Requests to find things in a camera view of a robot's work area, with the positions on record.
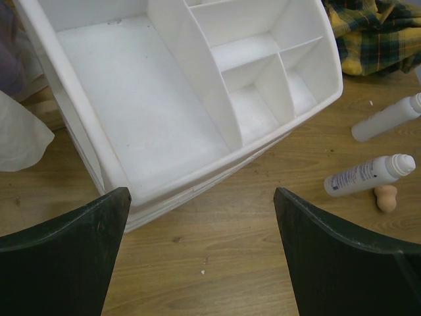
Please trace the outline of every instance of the organizer compartment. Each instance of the organizer compartment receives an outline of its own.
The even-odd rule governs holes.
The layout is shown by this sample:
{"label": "organizer compartment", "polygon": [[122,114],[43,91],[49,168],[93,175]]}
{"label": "organizer compartment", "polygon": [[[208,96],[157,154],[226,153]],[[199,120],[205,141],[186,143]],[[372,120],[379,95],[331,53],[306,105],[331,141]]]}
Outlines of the organizer compartment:
{"label": "organizer compartment", "polygon": [[294,119],[293,102],[279,55],[222,73],[245,145]]}
{"label": "organizer compartment", "polygon": [[326,12],[317,1],[289,0],[270,33],[281,50],[326,36],[326,25],[320,14]]}
{"label": "organizer compartment", "polygon": [[191,7],[211,47],[267,33],[288,0],[217,1]]}
{"label": "organizer compartment", "polygon": [[335,69],[320,61],[329,49],[325,38],[316,38],[280,53],[297,116],[310,111],[340,88]]}
{"label": "organizer compartment", "polygon": [[271,56],[279,51],[278,44],[269,33],[251,36],[212,48],[220,71]]}
{"label": "organizer compartment", "polygon": [[141,184],[140,190],[229,154],[145,15],[57,35],[129,180]]}

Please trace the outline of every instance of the white plastic bag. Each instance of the white plastic bag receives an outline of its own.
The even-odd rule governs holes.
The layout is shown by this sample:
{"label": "white plastic bag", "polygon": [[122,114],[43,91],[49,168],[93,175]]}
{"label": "white plastic bag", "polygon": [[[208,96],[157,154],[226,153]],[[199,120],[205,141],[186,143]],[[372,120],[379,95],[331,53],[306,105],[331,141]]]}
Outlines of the white plastic bag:
{"label": "white plastic bag", "polygon": [[0,91],[0,171],[35,165],[53,139],[44,123]]}

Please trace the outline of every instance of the wooden floor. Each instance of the wooden floor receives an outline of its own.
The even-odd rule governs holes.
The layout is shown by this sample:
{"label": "wooden floor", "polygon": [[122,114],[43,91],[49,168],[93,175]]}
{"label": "wooden floor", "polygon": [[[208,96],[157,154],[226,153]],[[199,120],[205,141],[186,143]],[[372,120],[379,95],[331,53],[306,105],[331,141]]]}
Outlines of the wooden floor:
{"label": "wooden floor", "polygon": [[[346,78],[338,102],[262,157],[125,235],[103,315],[297,315],[272,204],[277,186],[363,227],[421,243],[421,169],[397,183],[390,215],[379,213],[372,192],[333,199],[323,190],[326,176],[377,156],[408,153],[421,163],[419,120],[366,144],[350,134],[354,123],[419,91],[414,74]],[[97,196],[67,131],[56,131],[39,164],[0,173],[0,235]]]}

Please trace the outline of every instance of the white cap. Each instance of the white cap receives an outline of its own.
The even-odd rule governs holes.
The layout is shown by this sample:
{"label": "white cap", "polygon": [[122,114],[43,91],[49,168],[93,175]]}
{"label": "white cap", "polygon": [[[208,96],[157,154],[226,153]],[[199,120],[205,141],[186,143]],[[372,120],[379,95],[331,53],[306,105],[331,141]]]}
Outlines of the white cap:
{"label": "white cap", "polygon": [[407,176],[415,170],[415,160],[410,155],[393,155],[386,158],[386,168],[394,178]]}
{"label": "white cap", "polygon": [[410,105],[415,112],[421,114],[421,93],[416,94],[410,98]]}

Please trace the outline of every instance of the yellow plaid cloth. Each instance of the yellow plaid cloth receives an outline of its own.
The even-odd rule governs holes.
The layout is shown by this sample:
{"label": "yellow plaid cloth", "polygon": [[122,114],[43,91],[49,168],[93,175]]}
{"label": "yellow plaid cloth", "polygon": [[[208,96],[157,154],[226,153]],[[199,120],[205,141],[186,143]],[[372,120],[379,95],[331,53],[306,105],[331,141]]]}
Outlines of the yellow plaid cloth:
{"label": "yellow plaid cloth", "polygon": [[342,71],[354,76],[421,64],[421,9],[398,0],[323,0]]}

